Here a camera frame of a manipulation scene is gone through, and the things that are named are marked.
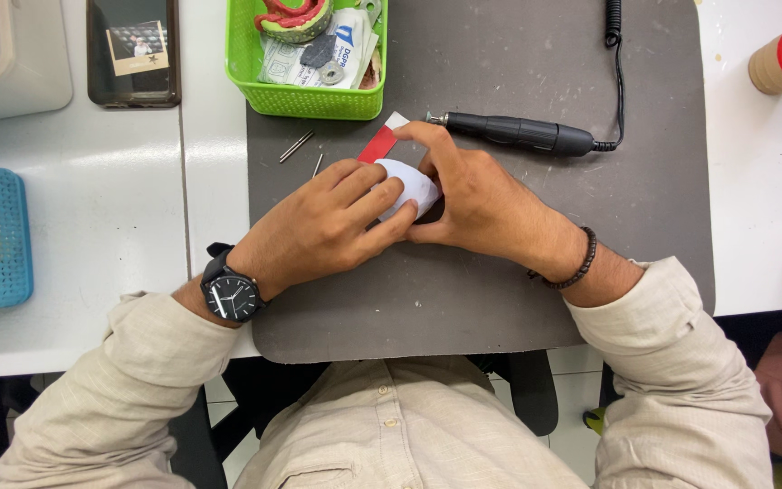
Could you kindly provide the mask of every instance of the floor tile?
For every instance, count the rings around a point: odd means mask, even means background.
[[[588,485],[593,483],[600,436],[584,426],[581,414],[599,405],[601,372],[553,376],[559,419],[551,433],[551,450]]]
[[[228,402],[234,400],[234,395],[229,391],[221,375],[213,377],[210,382],[204,384],[204,392],[207,394],[207,402]]]
[[[210,418],[210,426],[215,427],[216,423],[228,416],[235,407],[237,407],[237,403],[234,401],[209,403],[207,405],[207,417]]]
[[[5,420],[5,425],[8,427],[8,443],[14,441],[14,419],[16,417],[8,417]]]
[[[491,380],[491,384],[494,386],[494,392],[496,393],[497,399],[499,399],[503,406],[508,408],[509,411],[515,412],[515,405],[512,402],[512,385],[500,377],[497,377],[497,380]],[[548,440],[549,436],[538,438],[545,446],[550,446]]]
[[[602,355],[591,345],[548,350],[551,373],[602,372]]]
[[[258,451],[258,439],[255,438],[255,430],[249,432],[246,438],[240,442],[240,445],[234,449],[227,459],[223,462],[225,479],[228,481],[229,489],[234,487],[237,478],[240,477],[246,462]]]
[[[62,374],[65,372],[49,372],[44,374],[44,388],[48,388],[50,384],[59,380]]]
[[[43,373],[36,373],[31,378],[29,378],[29,385],[32,386],[33,389],[35,389],[38,392],[41,392],[44,390],[44,374]]]

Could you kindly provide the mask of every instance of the smartphone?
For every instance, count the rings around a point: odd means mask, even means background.
[[[110,109],[180,103],[176,0],[87,0],[90,100]]]

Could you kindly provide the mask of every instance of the green basket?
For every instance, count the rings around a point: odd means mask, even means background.
[[[288,6],[299,6],[303,0],[283,0]],[[353,7],[354,0],[334,0],[334,10]],[[379,21],[373,27],[379,35],[382,57],[379,86],[371,90],[304,88],[294,85],[258,83],[264,50],[260,35],[253,24],[256,15],[267,13],[262,0],[229,0],[225,26],[225,73],[246,96],[249,105],[268,116],[308,117],[366,121],[382,110],[385,90],[387,55],[388,2],[382,0]]]

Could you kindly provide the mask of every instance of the wristwatch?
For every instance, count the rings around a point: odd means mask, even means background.
[[[226,259],[231,244],[213,243],[207,252],[213,257],[201,277],[201,291],[210,311],[229,321],[245,323],[255,313],[267,307],[258,292],[258,283],[243,273],[231,270]]]

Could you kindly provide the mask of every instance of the man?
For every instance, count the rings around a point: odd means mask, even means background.
[[[624,395],[606,415],[596,486],[772,485],[770,412],[676,259],[634,264],[600,244],[582,277],[588,235],[486,153],[459,150],[443,128],[425,123],[395,136],[429,148],[420,170],[445,194],[439,221],[412,225],[416,206],[408,202],[365,231],[402,183],[386,179],[380,165],[344,160],[255,223],[221,255],[227,266],[254,279],[265,302],[401,239],[510,259],[552,283],[578,277],[560,293]],[[17,418],[0,460],[1,488],[190,487],[168,472],[176,441],[167,423],[225,369],[241,324],[230,318],[242,291],[220,297],[206,292],[207,280],[195,278],[173,296],[124,297],[103,345]],[[267,426],[235,486],[586,487],[463,357],[331,364]]]

